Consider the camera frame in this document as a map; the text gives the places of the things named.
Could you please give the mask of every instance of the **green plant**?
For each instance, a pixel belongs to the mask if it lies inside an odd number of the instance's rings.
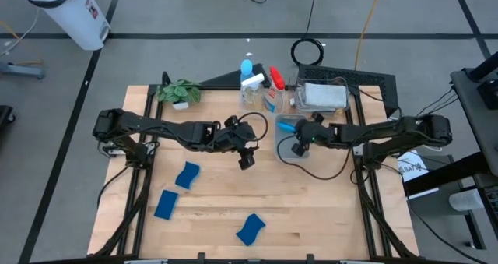
[[[199,102],[201,101],[201,90],[198,88],[199,83],[179,79],[167,86],[158,86],[156,97],[162,102]]]

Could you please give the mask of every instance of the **white trash can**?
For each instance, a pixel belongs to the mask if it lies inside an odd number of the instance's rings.
[[[28,0],[41,7],[83,50],[103,47],[110,31],[95,0]]]

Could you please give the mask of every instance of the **red bottle cap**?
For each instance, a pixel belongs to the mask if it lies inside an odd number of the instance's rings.
[[[275,66],[270,66],[270,76],[272,77],[275,87],[279,90],[284,90],[286,88],[286,82],[283,80],[282,75],[277,70]]]

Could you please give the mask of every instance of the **yellow cable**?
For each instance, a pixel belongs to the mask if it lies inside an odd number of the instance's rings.
[[[0,21],[0,25],[2,25],[12,36],[14,36],[20,43],[23,43],[24,45],[26,45],[24,43],[24,41],[16,34],[16,32],[6,23],[6,22],[3,22],[3,21]],[[19,62],[17,63],[17,65],[43,65],[44,63],[44,60],[42,59],[42,56],[41,54],[34,50],[34,49],[30,49],[35,55],[38,56],[38,61],[36,62]]]
[[[377,0],[373,0],[372,8],[370,9],[370,13],[368,13],[368,17],[366,18],[365,26],[363,27],[363,31],[361,32],[361,35],[359,36],[358,47],[356,48],[355,70],[356,70],[356,67],[358,66],[359,51],[361,49],[361,43],[363,41],[363,36],[365,35],[366,29],[368,27],[368,23],[370,22],[370,18],[372,17],[372,14],[374,13],[375,5],[377,5]]]

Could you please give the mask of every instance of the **blue sponge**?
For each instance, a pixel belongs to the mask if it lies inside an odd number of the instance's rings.
[[[174,206],[177,203],[177,200],[177,193],[163,190],[163,194],[161,194],[154,216],[169,220],[171,218],[171,214],[173,214]]]
[[[252,245],[264,226],[266,226],[265,222],[253,213],[247,218],[242,229],[237,232],[237,236],[245,245]]]
[[[192,182],[199,176],[200,167],[196,164],[186,162],[185,168],[177,176],[177,180],[174,182],[176,185],[190,190]]]

